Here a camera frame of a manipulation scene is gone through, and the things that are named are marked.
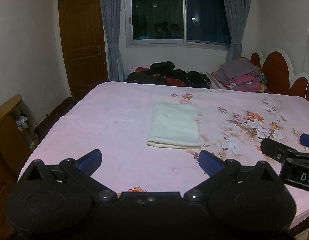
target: blue gripper pad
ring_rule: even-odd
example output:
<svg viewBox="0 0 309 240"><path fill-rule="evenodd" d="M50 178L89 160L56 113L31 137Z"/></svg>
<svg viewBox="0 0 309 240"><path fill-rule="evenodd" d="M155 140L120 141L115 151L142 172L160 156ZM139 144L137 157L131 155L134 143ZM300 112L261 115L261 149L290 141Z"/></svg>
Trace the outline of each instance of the blue gripper pad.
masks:
<svg viewBox="0 0 309 240"><path fill-rule="evenodd" d="M214 156L212 153L202 150L199 154L199 166L205 171L210 177L221 171L224 163L223 160Z"/></svg>
<svg viewBox="0 0 309 240"><path fill-rule="evenodd" d="M309 134L302 134L300 136L300 143L305 146L305 147L308 147L309 148Z"/></svg>
<svg viewBox="0 0 309 240"><path fill-rule="evenodd" d="M100 150L93 150L77 160L78 169L88 176L91 176L102 163L102 154Z"/></svg>

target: door frame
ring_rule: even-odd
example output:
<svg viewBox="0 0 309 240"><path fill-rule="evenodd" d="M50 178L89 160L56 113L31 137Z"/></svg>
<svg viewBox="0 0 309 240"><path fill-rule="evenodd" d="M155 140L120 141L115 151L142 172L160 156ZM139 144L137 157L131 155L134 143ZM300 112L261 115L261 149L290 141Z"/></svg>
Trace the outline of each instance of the door frame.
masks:
<svg viewBox="0 0 309 240"><path fill-rule="evenodd" d="M69 79L66 71L66 66L65 66L65 60L64 60L64 55L63 55L63 48L62 48L62 41L61 41L61 29L60 29L60 4L63 3L61 0L54 0L54 14L55 14L55 32L56 32L56 42L57 42L57 53L58 53L58 61L60 64L60 68L62 71L62 81L66 89L66 93L68 97L72 97L72 91L70 88L69 84ZM106 33L104 31L104 26L101 26L101 31L103 32L104 36L104 50L105 50L105 65L107 68L107 74L109 77L109 68L108 68L108 42L107 42L107 37Z"/></svg>

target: window frame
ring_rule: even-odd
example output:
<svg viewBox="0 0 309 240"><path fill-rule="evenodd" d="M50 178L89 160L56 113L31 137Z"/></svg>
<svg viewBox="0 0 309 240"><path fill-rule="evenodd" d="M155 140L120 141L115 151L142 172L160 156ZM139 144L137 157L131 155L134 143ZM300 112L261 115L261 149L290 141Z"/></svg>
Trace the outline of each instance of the window frame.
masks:
<svg viewBox="0 0 309 240"><path fill-rule="evenodd" d="M126 43L129 47L195 47L205 49L217 49L228 51L229 46L210 41L186 41L187 37L187 8L186 0L183 0L183 24L184 34L183 40L176 39L149 39L134 40L133 39L133 20L132 20L132 0L125 0L125 23L126 23Z"/></svg>

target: door handle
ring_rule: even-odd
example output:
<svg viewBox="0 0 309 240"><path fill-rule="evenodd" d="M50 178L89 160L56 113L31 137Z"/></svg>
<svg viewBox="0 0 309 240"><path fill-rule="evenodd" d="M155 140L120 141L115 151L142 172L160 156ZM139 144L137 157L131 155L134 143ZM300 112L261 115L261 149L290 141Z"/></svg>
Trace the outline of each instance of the door handle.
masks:
<svg viewBox="0 0 309 240"><path fill-rule="evenodd" d="M101 45L98 45L98 46L97 46L97 49L93 49L92 52L97 52L97 53L98 53L98 56L101 57L101 52L102 52L102 51L101 51Z"/></svg>

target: gray curtain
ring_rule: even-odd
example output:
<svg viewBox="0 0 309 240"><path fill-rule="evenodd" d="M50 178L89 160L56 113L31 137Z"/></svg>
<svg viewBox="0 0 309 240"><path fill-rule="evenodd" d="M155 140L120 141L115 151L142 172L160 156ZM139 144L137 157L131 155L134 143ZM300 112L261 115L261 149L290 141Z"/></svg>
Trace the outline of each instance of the gray curtain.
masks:
<svg viewBox="0 0 309 240"><path fill-rule="evenodd" d="M108 41L109 81L123 81L125 75L119 50L121 0L100 0L100 3Z"/></svg>
<svg viewBox="0 0 309 240"><path fill-rule="evenodd" d="M227 62L241 57L242 38L248 19L250 4L251 0L224 0L231 36Z"/></svg>

